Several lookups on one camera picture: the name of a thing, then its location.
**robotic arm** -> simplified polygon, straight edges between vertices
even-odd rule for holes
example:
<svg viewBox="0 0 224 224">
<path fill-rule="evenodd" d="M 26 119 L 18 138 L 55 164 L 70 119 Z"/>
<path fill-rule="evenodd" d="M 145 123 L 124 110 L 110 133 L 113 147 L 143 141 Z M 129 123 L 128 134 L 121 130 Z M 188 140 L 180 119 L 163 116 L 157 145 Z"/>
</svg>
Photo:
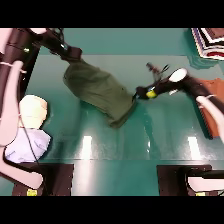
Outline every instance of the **robotic arm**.
<svg viewBox="0 0 224 224">
<path fill-rule="evenodd" d="M 0 41 L 0 172 L 32 189 L 38 189 L 43 177 L 4 157 L 5 147 L 16 137 L 19 121 L 18 84 L 21 74 L 27 73 L 33 52 L 45 46 L 62 60 L 79 60 L 82 50 L 64 42 L 63 29 L 58 28 L 2 29 Z"/>
</svg>

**teal table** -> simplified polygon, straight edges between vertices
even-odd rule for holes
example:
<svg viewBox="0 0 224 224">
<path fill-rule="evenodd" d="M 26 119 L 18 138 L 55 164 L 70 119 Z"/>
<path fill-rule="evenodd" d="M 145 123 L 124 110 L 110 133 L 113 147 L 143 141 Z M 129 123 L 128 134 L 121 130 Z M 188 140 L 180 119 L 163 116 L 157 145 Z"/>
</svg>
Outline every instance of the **teal table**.
<svg viewBox="0 0 224 224">
<path fill-rule="evenodd" d="M 223 78 L 223 63 L 198 57 L 189 30 L 65 29 L 65 39 L 83 49 L 88 63 L 111 72 L 131 93 L 150 84 L 146 63 L 166 75 L 185 67 L 195 77 Z M 220 139 L 204 135 L 193 102 L 184 94 L 164 94 L 139 102 L 120 129 L 110 128 L 93 106 L 63 84 L 68 63 L 41 49 L 27 94 L 48 101 L 43 130 L 52 136 L 41 162 L 74 163 L 72 195 L 159 195 L 156 165 L 211 164 L 224 169 Z M 0 179 L 0 195 L 13 184 Z"/>
</svg>

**dark green fabric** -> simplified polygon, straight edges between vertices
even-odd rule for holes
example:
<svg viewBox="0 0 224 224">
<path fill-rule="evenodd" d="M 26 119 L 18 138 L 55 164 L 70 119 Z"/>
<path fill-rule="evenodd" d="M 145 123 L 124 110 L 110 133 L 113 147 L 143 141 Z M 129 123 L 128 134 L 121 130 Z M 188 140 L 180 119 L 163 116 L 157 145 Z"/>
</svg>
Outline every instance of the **dark green fabric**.
<svg viewBox="0 0 224 224">
<path fill-rule="evenodd" d="M 63 80 L 75 96 L 105 113 L 112 127 L 120 127 L 135 105 L 132 95 L 110 73 L 84 60 L 71 63 Z"/>
</svg>

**black base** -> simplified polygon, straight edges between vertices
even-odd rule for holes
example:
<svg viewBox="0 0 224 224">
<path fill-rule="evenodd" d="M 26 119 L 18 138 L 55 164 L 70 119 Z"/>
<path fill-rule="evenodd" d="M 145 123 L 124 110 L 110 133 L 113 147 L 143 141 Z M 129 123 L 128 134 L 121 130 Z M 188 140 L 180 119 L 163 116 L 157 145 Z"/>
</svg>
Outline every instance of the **black base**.
<svg viewBox="0 0 224 224">
<path fill-rule="evenodd" d="M 36 196 L 71 196 L 74 164 L 41 164 L 41 172 L 36 163 L 22 163 L 21 165 L 44 173 L 45 185 L 41 185 Z M 15 184 L 12 196 L 28 196 L 29 189 L 21 184 Z"/>
<path fill-rule="evenodd" d="M 185 173 L 189 168 L 197 168 L 201 171 L 212 170 L 211 165 L 158 165 L 160 196 L 196 196 L 196 193 L 185 182 Z M 205 195 L 217 196 L 218 191 L 206 192 Z"/>
</svg>

